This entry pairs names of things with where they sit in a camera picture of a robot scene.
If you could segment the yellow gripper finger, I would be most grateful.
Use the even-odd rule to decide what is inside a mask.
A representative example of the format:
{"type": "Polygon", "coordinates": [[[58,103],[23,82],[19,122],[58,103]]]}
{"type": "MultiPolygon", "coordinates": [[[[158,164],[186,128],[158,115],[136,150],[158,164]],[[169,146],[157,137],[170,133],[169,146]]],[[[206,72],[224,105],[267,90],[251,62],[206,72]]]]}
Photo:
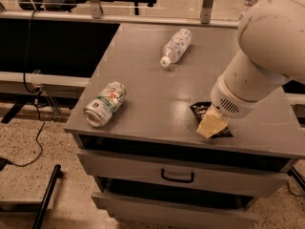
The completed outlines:
{"type": "Polygon", "coordinates": [[[197,132],[209,139],[228,126],[228,117],[222,114],[216,107],[210,107],[199,123],[197,132]]]}

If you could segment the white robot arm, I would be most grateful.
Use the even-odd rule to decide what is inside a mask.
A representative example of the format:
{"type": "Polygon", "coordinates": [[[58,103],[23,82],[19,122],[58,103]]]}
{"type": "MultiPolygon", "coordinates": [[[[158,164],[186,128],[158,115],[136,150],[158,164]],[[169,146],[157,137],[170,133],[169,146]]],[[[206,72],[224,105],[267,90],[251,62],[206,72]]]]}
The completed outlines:
{"type": "Polygon", "coordinates": [[[197,132],[210,138],[276,88],[305,81],[305,0],[261,0],[241,19],[239,51],[218,77],[197,132]]]}

